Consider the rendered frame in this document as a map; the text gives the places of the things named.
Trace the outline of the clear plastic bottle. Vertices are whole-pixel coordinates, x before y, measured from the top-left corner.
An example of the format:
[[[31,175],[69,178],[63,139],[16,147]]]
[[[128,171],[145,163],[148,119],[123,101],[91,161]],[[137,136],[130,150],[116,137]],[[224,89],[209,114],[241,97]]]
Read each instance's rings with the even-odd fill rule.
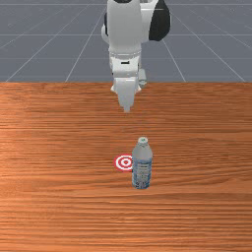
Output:
[[[152,178],[153,152],[147,137],[140,137],[132,152],[132,185],[147,189]]]

